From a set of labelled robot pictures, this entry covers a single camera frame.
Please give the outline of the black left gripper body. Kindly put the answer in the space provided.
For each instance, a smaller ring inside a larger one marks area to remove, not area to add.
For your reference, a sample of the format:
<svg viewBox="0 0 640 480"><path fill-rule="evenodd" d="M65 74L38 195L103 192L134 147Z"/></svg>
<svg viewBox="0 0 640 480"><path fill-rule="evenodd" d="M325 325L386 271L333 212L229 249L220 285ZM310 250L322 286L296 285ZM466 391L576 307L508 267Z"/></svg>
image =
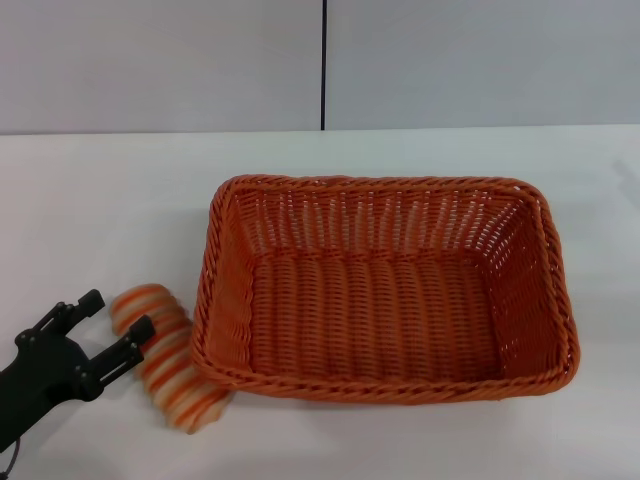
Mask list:
<svg viewBox="0 0 640 480"><path fill-rule="evenodd" d="M92 401L98 397L90 358L65 334L27 329L15 342L17 379L29 403Z"/></svg>

